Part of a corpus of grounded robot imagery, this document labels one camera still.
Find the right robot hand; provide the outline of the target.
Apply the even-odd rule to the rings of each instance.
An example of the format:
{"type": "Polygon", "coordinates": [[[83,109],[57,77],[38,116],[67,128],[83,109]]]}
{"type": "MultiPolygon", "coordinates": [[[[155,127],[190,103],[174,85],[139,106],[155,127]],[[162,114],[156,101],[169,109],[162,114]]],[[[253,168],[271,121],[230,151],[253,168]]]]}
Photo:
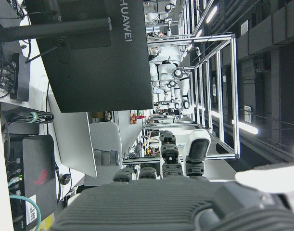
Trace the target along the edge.
{"type": "Polygon", "coordinates": [[[204,177],[211,144],[205,129],[189,134],[178,160],[175,136],[160,133],[162,179],[154,168],[121,169],[109,184],[84,190],[53,231],[294,231],[294,163],[238,172],[233,181],[204,177]]]}

